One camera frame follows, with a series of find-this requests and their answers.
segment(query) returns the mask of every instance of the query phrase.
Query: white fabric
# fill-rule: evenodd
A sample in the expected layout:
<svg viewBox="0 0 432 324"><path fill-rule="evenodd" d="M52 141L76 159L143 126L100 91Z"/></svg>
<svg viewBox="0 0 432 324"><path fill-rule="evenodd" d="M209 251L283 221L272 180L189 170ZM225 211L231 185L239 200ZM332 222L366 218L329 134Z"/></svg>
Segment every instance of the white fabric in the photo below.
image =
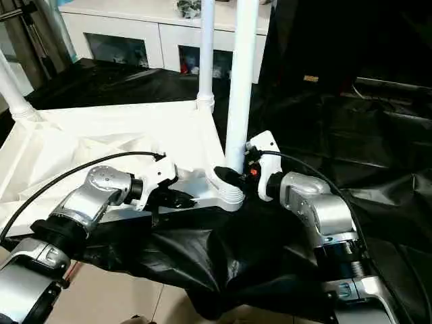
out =
<svg viewBox="0 0 432 324"><path fill-rule="evenodd" d="M42 121L17 122L0 149L0 223L53 178L114 153L166 152L182 180L202 176L206 165L195 108L195 101L184 101L58 109L39 111ZM139 175L152 162L152 157L129 156L101 164ZM87 172L71 175L45 192L22 213L10 235L30 232L29 225L46 218L83 183ZM108 213L104 219L118 217Z"/></svg>

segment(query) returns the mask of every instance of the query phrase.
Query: white cabinet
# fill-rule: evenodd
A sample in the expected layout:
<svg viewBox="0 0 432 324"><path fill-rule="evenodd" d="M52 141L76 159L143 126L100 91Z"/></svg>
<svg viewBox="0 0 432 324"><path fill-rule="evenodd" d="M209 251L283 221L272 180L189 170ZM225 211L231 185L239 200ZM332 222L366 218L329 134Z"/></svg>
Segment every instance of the white cabinet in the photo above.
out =
<svg viewBox="0 0 432 324"><path fill-rule="evenodd" d="M181 71L182 50L200 47L200 19L180 18L174 0L73 0L60 12L78 58ZM261 5L256 29L254 82L259 80L271 5ZM236 0L215 4L215 65L232 60Z"/></svg>
<svg viewBox="0 0 432 324"><path fill-rule="evenodd" d="M158 24L74 13L63 18L78 59L111 56L120 63L147 61L149 68L163 68Z"/></svg>
<svg viewBox="0 0 432 324"><path fill-rule="evenodd" d="M201 32L199 28L161 25L161 44L163 63L165 69L180 72L180 53L181 47L200 47ZM258 83L261 62L265 47L266 36L256 36L256 49L254 61L254 82ZM219 51L232 52L234 50L235 33L222 30L215 30L213 49Z"/></svg>

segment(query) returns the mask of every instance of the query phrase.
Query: white stand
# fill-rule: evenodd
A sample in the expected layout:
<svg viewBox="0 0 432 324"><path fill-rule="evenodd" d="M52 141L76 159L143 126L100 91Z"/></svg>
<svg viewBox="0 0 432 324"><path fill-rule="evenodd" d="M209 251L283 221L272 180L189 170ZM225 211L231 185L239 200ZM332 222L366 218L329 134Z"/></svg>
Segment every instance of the white stand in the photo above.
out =
<svg viewBox="0 0 432 324"><path fill-rule="evenodd" d="M2 51L0 51L0 92L15 120L37 118L36 110L24 99L18 89L18 80Z"/></svg>
<svg viewBox="0 0 432 324"><path fill-rule="evenodd" d="M122 151L166 153L176 164L179 181L172 188L195 198L196 208L239 209L244 195L216 175L225 156L213 121L213 30L215 0L202 2L200 87L196 101L148 103L36 111L20 94L14 75L0 55L0 92L16 123L0 148L0 215L7 221L34 191L68 169ZM236 46L227 129L227 166L242 172L253 73L255 30L259 0L238 0ZM122 171L138 174L151 159L107 161ZM33 221L78 186L83 174L56 185L27 208L10 235L27 234ZM161 213L170 212L161 209ZM137 217L127 207L108 212L102 221Z"/></svg>

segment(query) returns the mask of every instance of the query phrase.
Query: cable connector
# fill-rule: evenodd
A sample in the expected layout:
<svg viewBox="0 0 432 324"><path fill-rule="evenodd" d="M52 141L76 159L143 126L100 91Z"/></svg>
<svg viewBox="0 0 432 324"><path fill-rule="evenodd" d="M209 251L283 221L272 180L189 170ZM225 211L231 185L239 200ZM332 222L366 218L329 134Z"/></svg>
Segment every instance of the cable connector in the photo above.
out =
<svg viewBox="0 0 432 324"><path fill-rule="evenodd" d="M249 165L258 162L261 156L263 155L263 152L257 149L256 146L251 146L250 148L247 149L248 150L244 153L244 155L246 155L246 161Z"/></svg>

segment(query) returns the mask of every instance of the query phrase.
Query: black tablecloth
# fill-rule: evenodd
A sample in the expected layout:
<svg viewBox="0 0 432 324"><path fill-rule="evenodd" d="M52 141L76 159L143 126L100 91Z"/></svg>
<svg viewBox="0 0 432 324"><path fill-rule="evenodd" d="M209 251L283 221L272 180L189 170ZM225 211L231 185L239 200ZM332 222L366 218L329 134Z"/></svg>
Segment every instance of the black tablecloth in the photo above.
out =
<svg viewBox="0 0 432 324"><path fill-rule="evenodd" d="M215 80L214 119L225 142L229 83ZM163 70L83 59L28 100L37 109L190 100L198 80ZM401 244L432 294L432 120L424 102L287 94L254 86L249 134L269 129L282 152L319 168L352 194L371 256L415 323L425 304ZM13 125L0 116L0 140ZM285 171L294 166L284 164ZM20 238L4 243L11 248ZM315 260L295 216L249 197L235 213L182 211L151 228L143 217L100 225L78 259L185 288L196 310L215 319L239 304L323 321Z"/></svg>

